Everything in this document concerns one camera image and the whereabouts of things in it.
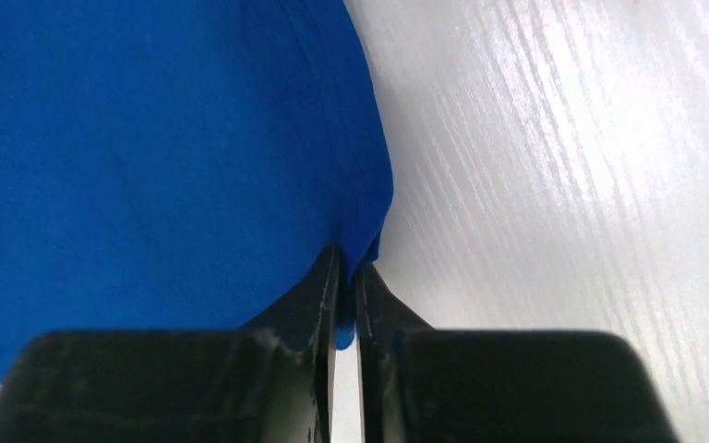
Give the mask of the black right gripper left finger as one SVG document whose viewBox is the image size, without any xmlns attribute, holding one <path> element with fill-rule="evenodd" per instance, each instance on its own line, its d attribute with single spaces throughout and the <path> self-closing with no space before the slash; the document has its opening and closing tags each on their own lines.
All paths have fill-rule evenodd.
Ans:
<svg viewBox="0 0 709 443">
<path fill-rule="evenodd" d="M 0 388 L 0 442 L 327 442 L 342 254 L 231 330 L 73 330 Z"/>
</svg>

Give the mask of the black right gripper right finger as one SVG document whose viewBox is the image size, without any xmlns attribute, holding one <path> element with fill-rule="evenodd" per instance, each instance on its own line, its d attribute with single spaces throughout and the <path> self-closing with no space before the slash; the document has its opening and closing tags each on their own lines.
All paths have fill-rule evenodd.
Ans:
<svg viewBox="0 0 709 443">
<path fill-rule="evenodd" d="M 601 331 L 436 329 L 354 282 L 367 442 L 674 442 L 643 363 Z"/>
</svg>

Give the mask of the blue panda print t-shirt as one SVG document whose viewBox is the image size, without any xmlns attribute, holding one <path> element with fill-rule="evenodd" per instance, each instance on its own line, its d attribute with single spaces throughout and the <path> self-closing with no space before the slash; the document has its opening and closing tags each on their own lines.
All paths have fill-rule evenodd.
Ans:
<svg viewBox="0 0 709 443">
<path fill-rule="evenodd" d="M 373 262 L 391 162 L 342 1 L 0 1 L 0 381 L 59 329 L 229 329 L 328 245 Z"/>
</svg>

